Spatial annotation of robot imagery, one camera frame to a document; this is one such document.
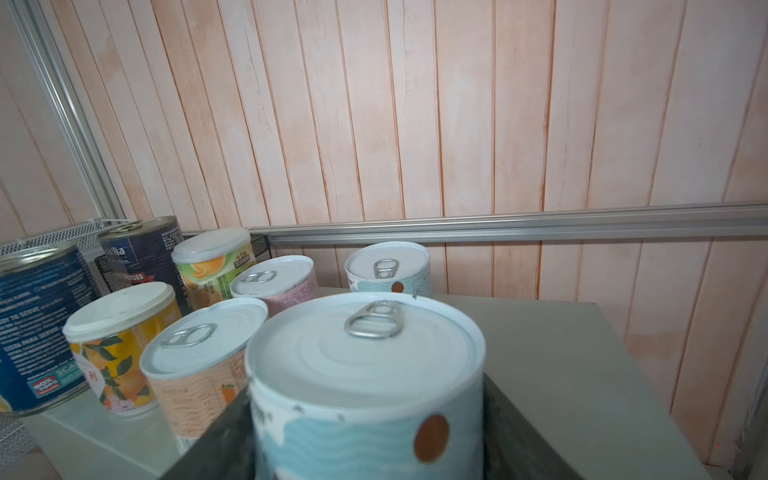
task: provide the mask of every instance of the white plastic lid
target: white plastic lid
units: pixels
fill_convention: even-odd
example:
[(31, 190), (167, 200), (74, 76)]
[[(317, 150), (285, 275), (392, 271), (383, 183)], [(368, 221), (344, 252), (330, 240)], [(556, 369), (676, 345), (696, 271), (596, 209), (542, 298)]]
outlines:
[(62, 332), (70, 343), (103, 339), (138, 325), (176, 301), (163, 282), (139, 283), (90, 302), (73, 313)]
[(179, 243), (170, 258), (175, 263), (199, 263), (232, 253), (250, 242), (248, 230), (227, 227), (195, 235)]

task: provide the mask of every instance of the pull ring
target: pull ring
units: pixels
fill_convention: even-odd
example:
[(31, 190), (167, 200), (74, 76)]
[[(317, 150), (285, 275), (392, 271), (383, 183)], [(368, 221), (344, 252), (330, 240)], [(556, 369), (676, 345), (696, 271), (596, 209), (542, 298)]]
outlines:
[[(207, 340), (208, 337), (210, 337), (214, 333), (214, 330), (216, 329), (217, 326), (218, 325), (216, 323), (203, 323), (202, 325), (193, 326), (190, 329), (179, 330), (178, 332), (175, 332), (173, 335), (171, 335), (167, 340), (163, 340), (161, 342), (161, 345), (162, 346), (192, 346), (192, 345), (197, 345), (198, 343), (202, 343), (205, 340)], [(208, 331), (205, 332), (205, 335), (203, 335), (199, 339), (194, 340), (192, 342), (188, 342), (187, 341), (187, 339), (190, 337), (190, 335), (192, 335), (193, 333), (195, 333), (196, 331), (198, 331), (200, 329), (205, 329), (205, 328), (208, 329)]]
[[(366, 339), (387, 339), (396, 336), (402, 331), (401, 303), (393, 300), (379, 300), (369, 303), (359, 312), (352, 315), (344, 322), (344, 331), (351, 336)], [(385, 329), (366, 329), (356, 324), (361, 320), (369, 322), (389, 324)]]
[(378, 279), (392, 278), (397, 273), (400, 262), (393, 258), (385, 258), (373, 264), (373, 273)]
[(275, 270), (264, 270), (263, 272), (255, 272), (251, 273), (245, 278), (243, 278), (243, 282), (253, 282), (253, 283), (265, 283), (272, 280), (277, 275), (277, 272)]

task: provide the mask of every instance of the white can lid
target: white can lid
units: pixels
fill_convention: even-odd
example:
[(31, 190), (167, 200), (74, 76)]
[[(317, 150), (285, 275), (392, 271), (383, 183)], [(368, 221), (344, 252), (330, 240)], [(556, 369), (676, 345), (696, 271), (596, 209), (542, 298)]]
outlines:
[(468, 316), (401, 293), (301, 303), (275, 315), (246, 349), (258, 402), (331, 421), (411, 415), (468, 388), (484, 361), (485, 340)]
[(138, 325), (175, 299), (167, 283), (139, 283), (83, 306), (67, 319), (62, 332), (70, 343), (103, 339)]
[(304, 255), (286, 255), (257, 263), (233, 280), (234, 296), (264, 298), (277, 295), (302, 283), (312, 273), (315, 263)]
[(392, 282), (422, 271), (429, 250), (413, 242), (384, 242), (357, 250), (344, 263), (347, 273), (365, 280)]
[(179, 243), (170, 258), (175, 263), (199, 263), (213, 260), (250, 242), (248, 230), (227, 227), (195, 235)]
[(266, 304), (256, 298), (196, 310), (154, 337), (141, 354), (141, 371), (151, 379), (202, 372), (242, 350), (265, 320)]

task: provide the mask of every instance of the blue can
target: blue can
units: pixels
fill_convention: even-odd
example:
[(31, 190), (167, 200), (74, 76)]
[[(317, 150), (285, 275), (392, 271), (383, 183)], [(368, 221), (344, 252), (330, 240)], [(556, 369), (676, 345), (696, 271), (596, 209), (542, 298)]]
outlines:
[(122, 288), (146, 282), (164, 282), (174, 288), (181, 315), (192, 312), (192, 302), (171, 260), (174, 247), (184, 241), (176, 217), (138, 220), (101, 233), (101, 248)]
[(0, 257), (0, 412), (30, 415), (87, 387), (61, 329), (96, 292), (74, 242)]

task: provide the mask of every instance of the can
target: can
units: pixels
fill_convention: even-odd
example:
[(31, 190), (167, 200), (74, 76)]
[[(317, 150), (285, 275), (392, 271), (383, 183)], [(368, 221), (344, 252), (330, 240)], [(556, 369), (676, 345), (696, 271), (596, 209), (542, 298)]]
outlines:
[(384, 242), (353, 253), (344, 263), (353, 292), (432, 296), (429, 250), (413, 242)]
[(255, 298), (224, 300), (166, 328), (141, 354), (182, 455), (247, 386), (245, 345), (266, 310)]
[(182, 315), (192, 303), (170, 254), (184, 241), (176, 217), (169, 215), (121, 225), (98, 236), (109, 266), (122, 288), (146, 282), (165, 282), (174, 288)]
[(157, 406), (139, 368), (141, 353), (180, 318), (172, 286), (139, 283), (79, 309), (63, 331), (99, 402), (117, 416), (130, 417)]
[(74, 242), (0, 257), (0, 412), (30, 415), (85, 388), (61, 328), (97, 298)]
[(485, 339), (457, 309), (326, 296), (264, 323), (245, 357), (261, 478), (482, 478)]
[(261, 298), (275, 316), (297, 303), (315, 298), (315, 263), (304, 255), (286, 255), (257, 263), (232, 282), (232, 297)]
[(256, 263), (248, 230), (220, 228), (186, 239), (171, 258), (195, 310), (232, 298), (230, 284)]

